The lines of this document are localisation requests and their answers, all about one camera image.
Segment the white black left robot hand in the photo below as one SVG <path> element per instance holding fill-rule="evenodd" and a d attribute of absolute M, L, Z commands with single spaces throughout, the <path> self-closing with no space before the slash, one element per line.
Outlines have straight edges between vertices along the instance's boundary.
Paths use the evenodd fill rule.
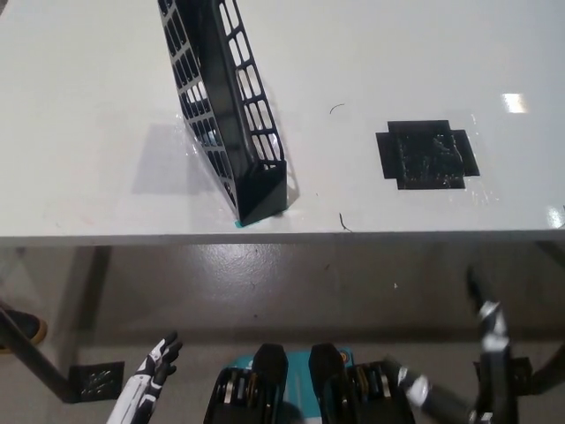
<path fill-rule="evenodd" d="M 176 331 L 160 340 L 126 382 L 107 424 L 147 424 L 151 420 L 164 384 L 177 371 L 174 362 L 182 346 Z"/>

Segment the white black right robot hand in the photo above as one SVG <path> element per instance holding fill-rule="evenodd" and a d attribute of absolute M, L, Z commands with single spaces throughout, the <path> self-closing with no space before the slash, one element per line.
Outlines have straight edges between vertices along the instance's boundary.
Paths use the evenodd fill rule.
<path fill-rule="evenodd" d="M 466 402 L 392 357 L 384 359 L 384 368 L 392 374 L 394 387 L 406 396 L 409 404 L 437 423 L 517 423 L 518 395 L 501 303 L 472 266 L 466 270 L 465 281 L 478 317 L 481 347 L 480 382 L 474 403 Z"/>

